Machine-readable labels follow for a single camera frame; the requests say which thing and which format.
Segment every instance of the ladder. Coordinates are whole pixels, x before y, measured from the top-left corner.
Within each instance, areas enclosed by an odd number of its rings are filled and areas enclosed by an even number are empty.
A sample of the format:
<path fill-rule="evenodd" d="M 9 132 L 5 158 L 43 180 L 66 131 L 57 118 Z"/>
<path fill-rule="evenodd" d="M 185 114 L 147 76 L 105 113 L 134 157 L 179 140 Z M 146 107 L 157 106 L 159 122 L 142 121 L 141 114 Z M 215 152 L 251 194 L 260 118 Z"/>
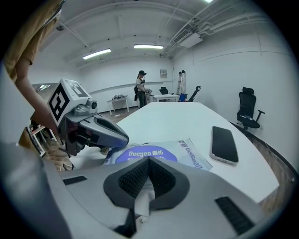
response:
<path fill-rule="evenodd" d="M 178 73 L 178 87 L 177 87 L 177 95 L 186 94 L 186 78 L 185 71 Z"/>

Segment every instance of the chair headrest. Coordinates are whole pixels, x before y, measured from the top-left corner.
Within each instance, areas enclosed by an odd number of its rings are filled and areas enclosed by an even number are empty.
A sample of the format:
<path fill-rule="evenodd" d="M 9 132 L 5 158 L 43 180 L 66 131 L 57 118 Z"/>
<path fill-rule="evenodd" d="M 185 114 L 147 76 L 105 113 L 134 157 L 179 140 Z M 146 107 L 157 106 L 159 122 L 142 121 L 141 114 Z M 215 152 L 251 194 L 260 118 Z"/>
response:
<path fill-rule="evenodd" d="M 251 88 L 243 87 L 243 93 L 248 94 L 248 95 L 253 95 L 254 94 L 254 90 L 251 89 Z"/>

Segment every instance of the yellow shirt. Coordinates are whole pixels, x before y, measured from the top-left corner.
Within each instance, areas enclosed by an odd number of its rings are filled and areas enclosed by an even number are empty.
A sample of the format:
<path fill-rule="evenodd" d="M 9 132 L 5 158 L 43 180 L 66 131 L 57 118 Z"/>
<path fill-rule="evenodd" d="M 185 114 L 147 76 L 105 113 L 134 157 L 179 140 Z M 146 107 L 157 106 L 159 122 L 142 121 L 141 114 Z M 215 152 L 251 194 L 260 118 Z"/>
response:
<path fill-rule="evenodd" d="M 13 82 L 17 79 L 15 66 L 21 57 L 29 59 L 31 61 L 30 64 L 33 63 L 39 46 L 58 21 L 58 18 L 53 19 L 45 26 L 44 24 L 53 16 L 61 2 L 62 0 L 48 0 L 44 2 L 17 32 L 3 58 L 4 66 Z M 19 144 L 35 151 L 25 130 L 21 135 Z"/>

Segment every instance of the baseball cap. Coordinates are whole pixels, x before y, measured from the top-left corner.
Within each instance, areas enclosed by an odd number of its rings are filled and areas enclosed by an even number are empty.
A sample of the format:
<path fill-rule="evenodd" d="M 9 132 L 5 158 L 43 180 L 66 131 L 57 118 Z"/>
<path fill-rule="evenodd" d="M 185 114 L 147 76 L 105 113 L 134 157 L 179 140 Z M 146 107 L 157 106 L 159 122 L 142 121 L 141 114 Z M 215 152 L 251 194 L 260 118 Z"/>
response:
<path fill-rule="evenodd" d="M 139 71 L 138 74 L 139 74 L 139 75 L 146 75 L 146 73 L 145 73 L 143 70 Z"/>

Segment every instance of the phone screen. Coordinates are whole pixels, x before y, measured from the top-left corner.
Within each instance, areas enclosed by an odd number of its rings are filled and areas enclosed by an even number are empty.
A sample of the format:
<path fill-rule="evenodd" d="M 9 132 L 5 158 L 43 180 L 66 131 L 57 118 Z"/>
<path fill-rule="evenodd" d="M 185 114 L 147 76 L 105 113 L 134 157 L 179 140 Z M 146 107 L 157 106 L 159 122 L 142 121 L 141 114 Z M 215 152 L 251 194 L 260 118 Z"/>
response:
<path fill-rule="evenodd" d="M 237 163 L 238 153 L 232 133 L 228 129 L 213 126 L 212 154 L 221 159 Z"/>

